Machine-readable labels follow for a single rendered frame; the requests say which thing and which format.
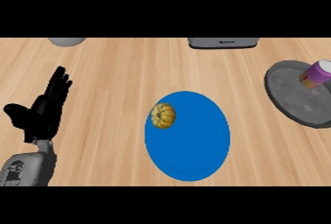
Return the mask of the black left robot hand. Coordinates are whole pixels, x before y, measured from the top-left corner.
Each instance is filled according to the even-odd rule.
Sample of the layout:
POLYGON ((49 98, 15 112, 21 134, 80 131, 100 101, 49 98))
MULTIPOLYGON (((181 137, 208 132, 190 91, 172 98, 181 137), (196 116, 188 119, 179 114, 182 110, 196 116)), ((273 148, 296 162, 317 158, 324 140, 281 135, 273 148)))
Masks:
POLYGON ((26 143, 51 140, 58 134, 63 107, 72 84, 67 69, 60 66, 51 77, 47 92, 36 98, 32 108, 15 103, 5 105, 13 124, 26 133, 26 143))

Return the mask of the blue oval plate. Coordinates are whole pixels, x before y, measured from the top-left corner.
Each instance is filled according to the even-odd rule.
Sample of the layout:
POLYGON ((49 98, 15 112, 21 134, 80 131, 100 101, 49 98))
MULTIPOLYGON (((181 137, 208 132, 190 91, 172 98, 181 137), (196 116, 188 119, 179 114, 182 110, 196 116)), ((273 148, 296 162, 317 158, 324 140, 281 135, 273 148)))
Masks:
POLYGON ((181 91, 160 99, 177 112, 168 129, 146 122, 146 146, 153 163, 181 181, 209 178, 224 165, 231 147, 231 127, 213 100, 200 93, 181 91))

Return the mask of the grey round pan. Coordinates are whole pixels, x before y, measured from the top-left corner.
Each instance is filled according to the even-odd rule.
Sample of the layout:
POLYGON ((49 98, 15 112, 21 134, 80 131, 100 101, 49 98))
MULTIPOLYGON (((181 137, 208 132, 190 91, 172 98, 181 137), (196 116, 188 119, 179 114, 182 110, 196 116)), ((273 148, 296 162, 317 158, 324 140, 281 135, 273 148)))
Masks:
POLYGON ((310 67, 298 60, 277 62, 264 77, 265 90, 290 119, 317 129, 331 128, 331 80, 317 88, 305 87, 299 76, 310 67))

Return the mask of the purple can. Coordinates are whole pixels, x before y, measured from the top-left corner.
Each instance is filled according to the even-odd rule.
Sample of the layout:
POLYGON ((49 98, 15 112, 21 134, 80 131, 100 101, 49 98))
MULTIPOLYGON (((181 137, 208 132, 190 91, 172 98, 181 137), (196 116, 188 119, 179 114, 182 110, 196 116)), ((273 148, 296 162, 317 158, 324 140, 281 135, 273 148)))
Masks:
POLYGON ((301 74, 299 80, 307 88, 317 88, 331 79, 331 60, 321 59, 301 74))

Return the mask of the grey rounded object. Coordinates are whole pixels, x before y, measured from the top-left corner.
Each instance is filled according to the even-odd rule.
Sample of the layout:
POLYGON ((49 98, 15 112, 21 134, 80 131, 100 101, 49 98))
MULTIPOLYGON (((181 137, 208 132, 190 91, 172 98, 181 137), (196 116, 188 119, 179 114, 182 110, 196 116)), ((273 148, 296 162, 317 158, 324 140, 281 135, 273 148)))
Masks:
POLYGON ((70 47, 79 45, 86 39, 85 38, 49 38, 51 43, 55 46, 70 47))

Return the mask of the yellow ridged pumpkin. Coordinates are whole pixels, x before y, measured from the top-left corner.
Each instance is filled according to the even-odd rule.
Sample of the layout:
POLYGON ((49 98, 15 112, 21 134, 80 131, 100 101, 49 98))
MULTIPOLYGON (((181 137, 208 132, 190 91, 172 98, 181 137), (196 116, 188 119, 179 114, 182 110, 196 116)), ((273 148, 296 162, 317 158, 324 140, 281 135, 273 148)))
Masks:
POLYGON ((151 122, 160 129, 168 129, 177 120, 175 107, 169 103, 159 103, 151 110, 151 122))

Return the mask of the grey rectangular appliance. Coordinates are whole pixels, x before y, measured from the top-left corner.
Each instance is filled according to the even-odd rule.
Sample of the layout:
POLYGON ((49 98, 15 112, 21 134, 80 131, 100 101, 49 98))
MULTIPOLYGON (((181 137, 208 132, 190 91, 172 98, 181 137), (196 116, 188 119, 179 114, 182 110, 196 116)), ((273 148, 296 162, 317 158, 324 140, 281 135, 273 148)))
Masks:
POLYGON ((190 46, 197 49, 250 48, 259 38, 190 38, 190 46))

